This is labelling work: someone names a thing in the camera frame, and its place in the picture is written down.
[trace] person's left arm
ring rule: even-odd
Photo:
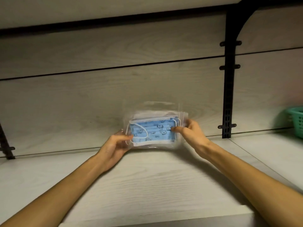
[[[125,141],[132,136],[112,135],[99,152],[74,172],[36,198],[0,227],[56,227],[78,198],[128,151]]]

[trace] disposable face mask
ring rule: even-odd
[[[178,126],[179,118],[176,116],[138,119],[131,120],[128,128],[134,135],[134,146],[143,146],[157,143],[174,143],[176,141],[176,134],[171,131],[171,128]]]

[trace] forearm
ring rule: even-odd
[[[301,226],[303,196],[210,142],[208,158],[273,226]]]
[[[1,227],[55,227],[81,194],[102,172],[97,156],[89,158],[74,172],[36,198]]]

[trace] teal plastic basket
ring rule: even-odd
[[[303,139],[303,107],[292,107],[287,112],[292,116],[296,136]]]

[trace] clear plastic bag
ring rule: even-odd
[[[177,149],[182,138],[171,127],[185,126],[188,113],[181,108],[179,103],[156,101],[124,104],[123,130],[134,135],[127,144],[137,149]]]

